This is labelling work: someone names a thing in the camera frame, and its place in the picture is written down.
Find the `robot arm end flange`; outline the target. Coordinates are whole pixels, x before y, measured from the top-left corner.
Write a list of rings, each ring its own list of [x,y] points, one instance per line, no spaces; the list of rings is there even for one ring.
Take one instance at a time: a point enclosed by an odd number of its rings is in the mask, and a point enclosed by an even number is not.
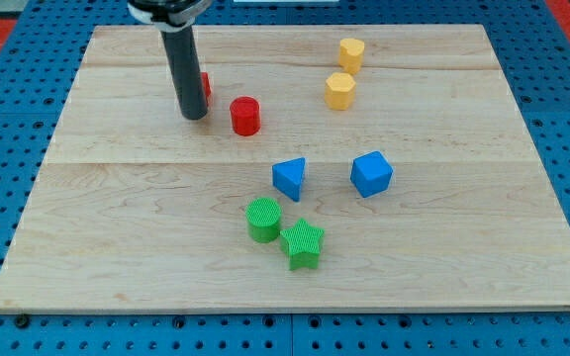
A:
[[[176,33],[191,27],[212,3],[212,0],[128,0],[127,6],[140,23]]]

